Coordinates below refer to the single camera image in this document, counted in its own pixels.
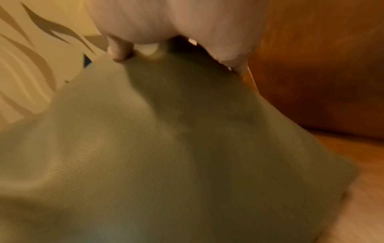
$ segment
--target green pillow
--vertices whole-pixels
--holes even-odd
[[[0,134],[1,243],[309,243],[356,175],[176,38]]]

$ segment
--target wooden surface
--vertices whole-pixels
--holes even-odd
[[[297,123],[384,139],[384,1],[271,0],[250,68]]]
[[[350,157],[360,168],[337,220],[317,243],[383,243],[384,142],[314,134],[329,149]]]

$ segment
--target green cushion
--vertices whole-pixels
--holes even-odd
[[[183,39],[101,58],[0,158],[1,243],[309,243],[356,175]]]

